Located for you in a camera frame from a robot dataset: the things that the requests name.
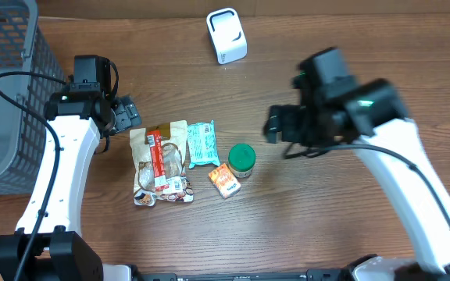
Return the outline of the red snack stick packet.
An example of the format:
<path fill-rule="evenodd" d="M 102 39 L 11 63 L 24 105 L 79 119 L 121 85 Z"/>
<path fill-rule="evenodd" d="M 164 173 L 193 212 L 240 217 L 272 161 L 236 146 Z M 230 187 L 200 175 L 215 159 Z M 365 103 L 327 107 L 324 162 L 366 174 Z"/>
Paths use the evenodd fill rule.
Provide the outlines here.
<path fill-rule="evenodd" d="M 166 179 L 164 167 L 162 137 L 159 130 L 152 130 L 147 133 L 147 141 L 152 157 L 152 168 L 154 172 L 154 184 L 156 191 L 163 191 L 169 187 Z"/>

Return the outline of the brown clear snack bag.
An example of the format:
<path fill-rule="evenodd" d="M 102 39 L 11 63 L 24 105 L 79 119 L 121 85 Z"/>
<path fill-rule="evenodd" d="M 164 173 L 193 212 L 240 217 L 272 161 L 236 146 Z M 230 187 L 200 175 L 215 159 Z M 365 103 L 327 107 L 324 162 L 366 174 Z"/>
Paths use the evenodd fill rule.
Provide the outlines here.
<path fill-rule="evenodd" d="M 130 131 L 136 205 L 152 207 L 157 201 L 194 200 L 186 175 L 187 140 L 185 120 Z"/>

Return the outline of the green lid jar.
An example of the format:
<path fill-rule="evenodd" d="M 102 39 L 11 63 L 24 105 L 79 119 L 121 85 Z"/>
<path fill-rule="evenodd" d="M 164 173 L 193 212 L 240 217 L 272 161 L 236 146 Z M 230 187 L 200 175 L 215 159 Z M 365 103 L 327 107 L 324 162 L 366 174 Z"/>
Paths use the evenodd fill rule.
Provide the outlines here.
<path fill-rule="evenodd" d="M 228 166 L 237 178 L 246 178 L 252 174 L 255 160 L 255 150 L 249 144 L 236 144 L 229 151 Z"/>

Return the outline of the teal snack packet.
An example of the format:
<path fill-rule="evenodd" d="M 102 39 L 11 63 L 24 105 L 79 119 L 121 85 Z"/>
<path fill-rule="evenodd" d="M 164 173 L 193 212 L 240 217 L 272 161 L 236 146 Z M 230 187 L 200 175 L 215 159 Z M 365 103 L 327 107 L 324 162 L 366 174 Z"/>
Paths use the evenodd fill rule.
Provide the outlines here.
<path fill-rule="evenodd" d="M 190 155 L 190 169 L 197 165 L 220 165 L 213 120 L 209 123 L 189 125 L 187 127 L 187 145 Z"/>

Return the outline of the orange small carton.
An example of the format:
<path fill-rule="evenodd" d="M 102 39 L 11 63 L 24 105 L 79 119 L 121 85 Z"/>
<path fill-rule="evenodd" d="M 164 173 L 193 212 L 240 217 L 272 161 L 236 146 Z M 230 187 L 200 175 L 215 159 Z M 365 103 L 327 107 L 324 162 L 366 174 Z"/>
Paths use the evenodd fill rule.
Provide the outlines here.
<path fill-rule="evenodd" d="M 211 171 L 209 178 L 224 199 L 233 196 L 241 189 L 241 184 L 225 163 Z"/>

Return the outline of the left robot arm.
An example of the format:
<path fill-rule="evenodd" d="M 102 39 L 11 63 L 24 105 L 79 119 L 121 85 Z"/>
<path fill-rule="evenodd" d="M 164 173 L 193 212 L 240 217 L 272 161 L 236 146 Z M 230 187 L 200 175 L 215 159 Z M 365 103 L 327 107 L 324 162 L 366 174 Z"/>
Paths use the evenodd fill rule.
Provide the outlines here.
<path fill-rule="evenodd" d="M 4 280 L 139 280 L 134 265 L 108 265 L 84 241 L 80 212 L 89 166 L 101 139 L 141 125 L 129 97 L 118 98 L 111 60 L 78 55 L 74 72 L 42 113 L 19 108 L 46 128 L 30 201 L 16 230 L 0 235 Z"/>

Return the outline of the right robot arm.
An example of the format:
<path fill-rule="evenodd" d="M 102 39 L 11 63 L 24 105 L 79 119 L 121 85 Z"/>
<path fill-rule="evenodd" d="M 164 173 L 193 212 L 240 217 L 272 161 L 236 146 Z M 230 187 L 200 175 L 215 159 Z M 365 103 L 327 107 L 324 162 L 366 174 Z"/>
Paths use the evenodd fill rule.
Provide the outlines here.
<path fill-rule="evenodd" d="M 450 195 L 423 148 L 416 122 L 394 85 L 361 84 L 338 48 L 299 64 L 297 105 L 273 105 L 263 127 L 270 143 L 302 146 L 316 158 L 351 151 L 372 173 L 412 244 L 412 259 L 362 257 L 342 269 L 314 269 L 309 279 L 450 280 Z"/>

